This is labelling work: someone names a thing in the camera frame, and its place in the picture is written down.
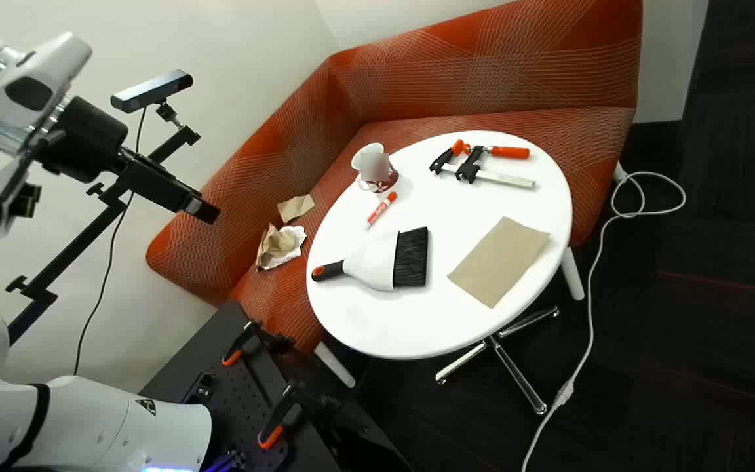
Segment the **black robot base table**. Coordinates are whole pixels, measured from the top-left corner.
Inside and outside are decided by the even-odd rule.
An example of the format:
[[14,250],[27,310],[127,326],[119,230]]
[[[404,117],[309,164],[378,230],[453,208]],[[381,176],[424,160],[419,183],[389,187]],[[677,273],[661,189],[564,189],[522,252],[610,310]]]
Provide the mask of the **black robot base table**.
[[[411,472],[359,402],[287,340],[259,330],[238,365],[220,368],[246,320],[237,301],[224,303],[144,386],[213,415],[203,472]],[[258,432],[288,383],[302,390],[302,416],[259,451]]]

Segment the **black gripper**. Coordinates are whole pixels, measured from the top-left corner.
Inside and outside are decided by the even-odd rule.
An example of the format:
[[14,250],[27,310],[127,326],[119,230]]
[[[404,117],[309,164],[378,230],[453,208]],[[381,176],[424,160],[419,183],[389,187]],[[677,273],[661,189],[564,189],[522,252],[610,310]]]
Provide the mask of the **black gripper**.
[[37,142],[37,160],[45,171],[72,176],[82,183],[93,183],[100,172],[116,172],[127,189],[165,209],[187,209],[203,223],[217,219],[220,209],[214,205],[197,200],[195,189],[127,150],[127,134],[129,128],[121,120],[73,97]]

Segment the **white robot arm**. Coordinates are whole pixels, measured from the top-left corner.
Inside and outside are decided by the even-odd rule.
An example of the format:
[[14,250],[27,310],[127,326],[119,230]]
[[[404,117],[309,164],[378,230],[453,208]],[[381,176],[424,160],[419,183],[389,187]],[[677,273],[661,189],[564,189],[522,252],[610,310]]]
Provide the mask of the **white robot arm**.
[[[178,126],[151,155],[124,143],[127,126],[113,113],[69,91],[93,46],[61,35],[27,53],[0,41],[0,233],[30,217],[40,189],[31,164],[77,181],[110,172],[94,217],[37,277],[14,284],[30,299],[15,320],[0,316],[0,368],[9,349],[56,301],[51,284],[124,213],[121,196],[138,195],[165,209],[205,223],[217,209],[162,167],[197,134]],[[11,383],[0,375],[0,472],[197,472],[213,441],[213,415],[199,404],[170,404],[78,375],[48,383]]]

